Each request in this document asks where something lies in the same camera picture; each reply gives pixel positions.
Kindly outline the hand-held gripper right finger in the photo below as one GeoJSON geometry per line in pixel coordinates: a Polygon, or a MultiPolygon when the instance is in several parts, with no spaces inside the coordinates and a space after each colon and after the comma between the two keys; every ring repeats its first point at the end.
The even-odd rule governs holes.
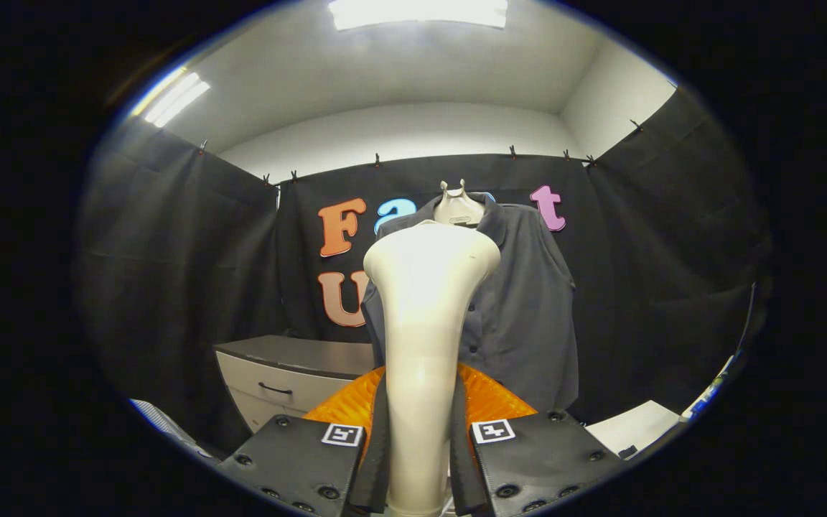
{"type": "Polygon", "coordinates": [[[535,410],[457,366],[449,471],[459,516],[542,516],[617,477],[624,460],[561,409],[535,410]]]}

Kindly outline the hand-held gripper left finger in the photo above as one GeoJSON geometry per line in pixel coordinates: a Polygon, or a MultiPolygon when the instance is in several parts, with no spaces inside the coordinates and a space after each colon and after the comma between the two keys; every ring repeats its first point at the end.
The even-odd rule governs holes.
{"type": "Polygon", "coordinates": [[[358,377],[303,416],[272,416],[220,473],[279,516],[383,513],[391,448],[385,373],[358,377]]]}

